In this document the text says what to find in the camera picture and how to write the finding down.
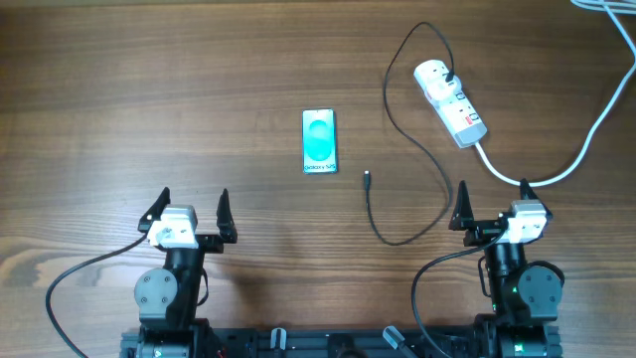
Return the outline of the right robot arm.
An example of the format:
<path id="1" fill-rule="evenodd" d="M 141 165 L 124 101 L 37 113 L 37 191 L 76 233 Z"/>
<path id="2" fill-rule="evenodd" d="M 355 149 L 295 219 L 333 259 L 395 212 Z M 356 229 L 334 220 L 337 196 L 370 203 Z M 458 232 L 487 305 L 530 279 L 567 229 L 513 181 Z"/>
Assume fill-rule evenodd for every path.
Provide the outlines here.
<path id="1" fill-rule="evenodd" d="M 484 256 L 478 261 L 482 293 L 493 304 L 491 314 L 476 316 L 475 353 L 479 357 L 557 358 L 563 355 L 558 318 L 565 277 L 546 262 L 530 262 L 525 246 L 538 241 L 552 212 L 527 180 L 520 198 L 493 220 L 474 218 L 465 182 L 458 186 L 449 229 L 465 234 L 463 245 Z"/>

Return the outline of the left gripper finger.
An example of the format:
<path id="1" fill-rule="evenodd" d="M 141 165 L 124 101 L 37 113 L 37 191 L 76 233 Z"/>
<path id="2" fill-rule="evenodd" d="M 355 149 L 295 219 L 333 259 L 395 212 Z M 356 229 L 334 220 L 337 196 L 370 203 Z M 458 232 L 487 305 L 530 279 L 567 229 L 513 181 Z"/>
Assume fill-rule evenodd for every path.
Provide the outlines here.
<path id="1" fill-rule="evenodd" d="M 219 199 L 217 227 L 219 235 L 225 243 L 235 244 L 238 241 L 238 231 L 231 211 L 230 193 L 227 189 L 223 191 Z"/>
<path id="2" fill-rule="evenodd" d="M 165 187 L 156 201 L 141 216 L 138 221 L 137 231 L 140 233 L 148 233 L 152 224 L 158 221 L 164 209 L 171 203 L 170 189 Z"/>

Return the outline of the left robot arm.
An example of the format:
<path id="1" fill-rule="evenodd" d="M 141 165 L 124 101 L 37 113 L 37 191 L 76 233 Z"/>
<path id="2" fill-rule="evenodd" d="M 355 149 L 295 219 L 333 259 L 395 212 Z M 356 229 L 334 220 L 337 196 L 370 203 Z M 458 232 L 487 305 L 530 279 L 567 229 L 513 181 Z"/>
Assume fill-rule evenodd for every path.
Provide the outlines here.
<path id="1" fill-rule="evenodd" d="M 195 208 L 173 204 L 170 190 L 164 188 L 140 218 L 138 231 L 165 254 L 165 262 L 145 272 L 135 284 L 140 328 L 136 336 L 122 339 L 122 357 L 227 355 L 209 320 L 196 316 L 197 308 L 208 299 L 199 296 L 201 285 L 209 283 L 205 255 L 221 254 L 224 245 L 238 241 L 227 190 L 220 196 L 216 217 L 216 234 L 198 234 Z"/>

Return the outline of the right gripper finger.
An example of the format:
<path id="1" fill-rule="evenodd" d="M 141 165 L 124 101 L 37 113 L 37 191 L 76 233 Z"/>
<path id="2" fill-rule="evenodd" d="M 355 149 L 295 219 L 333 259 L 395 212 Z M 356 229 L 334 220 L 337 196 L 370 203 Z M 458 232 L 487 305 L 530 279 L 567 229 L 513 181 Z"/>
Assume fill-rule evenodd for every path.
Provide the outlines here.
<path id="1" fill-rule="evenodd" d="M 548 206 L 537 196 L 534 192 L 533 188 L 530 185 L 530 182 L 523 178 L 520 181 L 520 196 L 522 200 L 538 200 L 546 211 L 546 218 L 551 220 L 554 216 L 552 211 L 548 208 Z"/>
<path id="2" fill-rule="evenodd" d="M 455 207 L 450 218 L 448 229 L 451 231 L 466 231 L 473 230 L 474 227 L 475 220 L 470 204 L 468 188 L 466 182 L 462 180 L 459 182 Z"/>

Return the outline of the blue screen Galaxy smartphone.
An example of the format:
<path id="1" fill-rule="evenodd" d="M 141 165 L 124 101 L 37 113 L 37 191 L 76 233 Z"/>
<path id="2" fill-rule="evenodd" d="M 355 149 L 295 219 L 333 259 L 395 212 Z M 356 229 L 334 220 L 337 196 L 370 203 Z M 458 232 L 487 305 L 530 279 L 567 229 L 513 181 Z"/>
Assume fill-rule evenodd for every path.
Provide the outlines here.
<path id="1" fill-rule="evenodd" d="M 302 162 L 305 174 L 338 172 L 336 115 L 332 108 L 302 111 Z"/>

